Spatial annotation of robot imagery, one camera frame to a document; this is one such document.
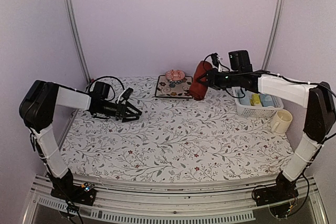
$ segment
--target white tablecloth with leaf pattern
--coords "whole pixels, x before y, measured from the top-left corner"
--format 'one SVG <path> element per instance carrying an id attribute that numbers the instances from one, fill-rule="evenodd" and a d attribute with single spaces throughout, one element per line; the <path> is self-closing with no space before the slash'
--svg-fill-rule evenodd
<path id="1" fill-rule="evenodd" d="M 204 182 L 275 174 L 293 151 L 269 119 L 238 116 L 234 99 L 209 89 L 203 101 L 156 98 L 157 77 L 121 78 L 138 121 L 79 111 L 61 154 L 72 172 L 146 182 Z M 104 81 L 121 88 L 116 81 Z"/>

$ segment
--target cable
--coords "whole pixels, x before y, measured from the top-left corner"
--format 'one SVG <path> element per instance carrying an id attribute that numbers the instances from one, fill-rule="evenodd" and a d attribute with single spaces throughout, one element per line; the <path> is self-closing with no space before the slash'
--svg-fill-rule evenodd
<path id="1" fill-rule="evenodd" d="M 246 96 L 245 93 L 243 92 L 243 89 L 242 89 L 241 87 L 240 87 L 240 91 L 241 91 L 242 94 L 243 94 L 242 97 L 235 97 L 235 96 L 233 96 L 232 94 L 229 93 L 229 91 L 227 91 L 227 89 L 225 89 L 225 91 L 226 91 L 226 93 L 229 94 L 229 96 L 231 96 L 231 97 L 233 97 L 233 98 L 238 98 L 238 99 L 240 99 L 240 98 L 244 98 L 244 97 Z"/>
<path id="2" fill-rule="evenodd" d="M 226 69 L 227 69 L 227 72 L 230 72 L 230 71 L 231 71 L 227 66 L 221 64 L 220 61 L 218 61 L 218 63 L 219 63 L 223 68 L 226 68 Z"/>
<path id="3" fill-rule="evenodd" d="M 119 81 L 120 85 L 122 86 L 122 90 L 125 90 L 125 87 L 124 87 L 124 85 L 122 84 L 121 80 L 119 80 L 117 77 L 114 77 L 114 76 L 102 76 L 102 77 L 99 77 L 99 78 L 93 80 L 93 81 L 89 84 L 89 86 L 88 86 L 88 92 L 90 92 L 90 89 L 91 89 L 92 85 L 93 85 L 96 81 L 99 81 L 99 80 L 101 80 L 101 79 L 103 79 L 103 78 L 111 78 L 111 79 L 114 79 L 114 80 Z"/>
<path id="4" fill-rule="evenodd" d="M 332 134 L 331 136 L 326 137 L 321 144 L 324 144 L 324 142 L 326 140 L 329 140 L 329 139 L 333 138 L 334 136 L 336 136 L 336 133 Z"/>
<path id="5" fill-rule="evenodd" d="M 306 203 L 306 201 L 307 201 L 307 199 L 308 199 L 308 196 L 309 196 L 309 187 L 310 187 L 310 185 L 309 185 L 309 181 L 308 181 L 308 179 L 306 178 L 306 176 L 304 175 L 304 173 L 302 173 L 302 177 L 304 177 L 304 179 L 307 181 L 307 194 L 306 194 L 306 197 L 304 198 L 304 201 L 303 201 L 303 203 L 301 204 L 301 206 L 300 206 L 295 212 L 293 212 L 292 214 L 289 214 L 287 217 L 293 216 L 293 215 L 295 215 L 298 211 L 300 211 L 301 208 L 304 206 L 304 204 Z"/>
<path id="6" fill-rule="evenodd" d="M 48 169 L 48 171 L 49 171 L 49 172 L 47 173 L 47 176 L 49 177 L 50 181 L 51 181 L 52 183 L 55 183 L 55 184 L 57 185 L 57 187 L 60 189 L 60 191 L 65 195 L 65 197 L 68 198 L 67 200 L 65 200 L 65 203 L 68 205 L 68 207 L 67 207 L 67 212 L 68 212 L 68 214 L 70 214 L 70 210 L 76 212 L 76 214 L 78 215 L 78 218 L 80 219 L 80 223 L 81 223 L 81 224 L 84 224 L 84 221 L 83 221 L 83 219 L 82 219 L 82 216 L 81 216 L 80 213 L 79 213 L 79 207 L 77 207 L 77 206 L 75 205 L 75 203 L 71 200 L 71 198 L 70 198 L 70 197 L 63 191 L 62 187 L 58 184 L 58 181 L 56 180 L 56 178 L 55 178 L 55 179 L 52 179 L 52 172 L 51 172 L 51 169 L 50 169 L 50 167 L 48 166 L 48 164 L 46 165 L 46 167 L 47 167 L 47 169 Z M 76 223 L 75 223 L 73 220 L 71 220 L 71 218 L 69 218 L 69 217 L 68 217 L 68 220 L 70 220 L 71 223 L 76 224 Z"/>
<path id="7" fill-rule="evenodd" d="M 207 70 L 205 69 L 204 63 L 205 63 L 206 59 L 209 58 L 211 55 L 208 55 L 208 56 L 205 57 L 205 59 L 203 60 L 203 68 L 204 68 L 205 71 L 207 71 Z"/>
<path id="8" fill-rule="evenodd" d="M 30 130 L 30 135 L 29 135 L 30 143 L 32 144 L 33 151 L 35 151 L 35 144 L 36 144 L 37 137 L 31 128 L 28 128 L 28 129 Z"/>
<path id="9" fill-rule="evenodd" d="M 213 54 L 208 55 L 208 56 L 205 57 L 205 59 L 203 60 L 203 68 L 204 68 L 205 71 L 207 71 L 207 70 L 206 70 L 205 67 L 204 67 L 204 63 L 205 63 L 206 59 L 209 58 L 211 55 L 213 55 Z M 225 73 L 230 72 L 230 69 L 229 69 L 227 66 L 221 64 L 220 61 L 218 61 L 218 64 L 221 65 L 223 68 L 226 68 L 226 69 L 227 69 L 227 71 L 226 71 Z"/>
<path id="10" fill-rule="evenodd" d="M 326 89 L 328 92 L 330 92 L 336 98 L 336 94 L 331 89 L 329 89 L 328 87 L 326 87 L 326 86 L 324 86 L 320 83 L 306 82 L 306 81 L 294 81 L 294 80 L 288 79 L 287 77 L 280 76 L 280 75 L 275 74 L 275 73 L 264 73 L 264 74 L 267 74 L 267 75 L 270 75 L 270 76 L 275 76 L 275 77 L 280 77 L 280 78 L 284 79 L 285 81 L 288 81 L 288 82 L 294 83 L 294 84 L 317 85 L 317 86 L 320 86 L 320 87 L 323 87 L 324 89 Z"/>
<path id="11" fill-rule="evenodd" d="M 92 87 L 92 85 L 93 85 L 96 81 L 101 80 L 101 79 L 103 79 L 103 78 L 111 78 L 111 79 L 115 79 L 115 80 L 119 81 L 119 83 L 120 83 L 121 86 L 122 86 L 122 89 L 125 90 L 125 87 L 124 87 L 124 85 L 122 84 L 121 80 L 118 79 L 117 77 L 114 77 L 114 76 L 102 76 L 102 77 L 97 78 L 96 80 L 93 80 L 93 81 L 88 85 L 88 87 L 87 87 L 87 92 L 90 93 L 90 92 L 91 92 L 91 87 Z M 113 86 L 112 86 L 111 84 L 109 84 L 109 83 L 106 83 L 106 84 L 112 89 L 112 92 L 113 92 L 113 98 L 111 98 L 111 99 L 109 99 L 109 100 L 106 100 L 106 101 L 110 102 L 110 101 L 112 101 L 114 98 L 116 98 L 116 95 L 115 95 L 116 93 L 115 93 L 114 88 L 113 88 Z"/>
<path id="12" fill-rule="evenodd" d="M 254 192 L 255 192 L 255 190 L 258 188 L 258 187 L 265 187 L 267 190 L 269 190 L 269 191 L 276 191 L 276 190 L 272 190 L 272 189 L 270 189 L 269 187 L 267 187 L 267 186 L 265 186 L 265 185 L 257 185 L 255 188 L 253 188 L 253 190 L 252 190 L 252 193 L 251 193 L 251 198 L 255 201 L 256 200 L 256 197 L 255 197 L 255 195 L 254 195 Z M 273 195 L 272 195 L 272 198 L 274 199 L 274 200 L 276 200 L 276 201 L 280 201 L 279 199 L 277 199 L 276 197 L 274 197 Z"/>

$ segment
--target cream ceramic cup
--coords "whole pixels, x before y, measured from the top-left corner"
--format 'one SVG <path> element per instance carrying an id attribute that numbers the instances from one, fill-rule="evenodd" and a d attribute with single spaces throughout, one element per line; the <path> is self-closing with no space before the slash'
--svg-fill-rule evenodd
<path id="1" fill-rule="evenodd" d="M 292 121 L 293 116 L 289 111 L 279 110 L 271 120 L 271 130 L 275 133 L 284 134 Z"/>

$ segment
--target purple wall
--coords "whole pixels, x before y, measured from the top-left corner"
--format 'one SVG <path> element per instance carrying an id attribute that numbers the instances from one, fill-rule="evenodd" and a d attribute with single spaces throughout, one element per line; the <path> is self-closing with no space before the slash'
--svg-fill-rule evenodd
<path id="1" fill-rule="evenodd" d="M 261 67 L 276 0 L 73 0 L 93 77 L 193 74 L 218 52 L 247 49 Z"/>
<path id="2" fill-rule="evenodd" d="M 44 171 L 18 115 L 36 79 L 82 88 L 64 0 L 0 0 L 0 223 L 19 223 L 36 173 Z M 69 119 L 57 110 L 55 135 Z"/>
<path id="3" fill-rule="evenodd" d="M 327 81 L 336 90 L 336 0 L 285 0 L 269 70 L 299 80 Z M 287 102 L 293 124 L 287 134 L 296 148 L 302 135 L 305 110 Z M 326 142 L 311 166 L 327 209 L 336 223 L 336 139 Z"/>

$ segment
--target table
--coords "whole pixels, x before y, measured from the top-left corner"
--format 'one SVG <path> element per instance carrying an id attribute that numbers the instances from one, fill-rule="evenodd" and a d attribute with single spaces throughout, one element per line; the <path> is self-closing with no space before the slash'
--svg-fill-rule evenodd
<path id="1" fill-rule="evenodd" d="M 203 101 L 156 98 L 157 77 L 121 78 L 138 121 L 79 111 L 61 148 L 80 175 L 145 182 L 210 182 L 276 174 L 293 151 L 269 119 L 238 116 L 234 99 L 209 89 Z M 104 79 L 115 87 L 118 82 Z"/>

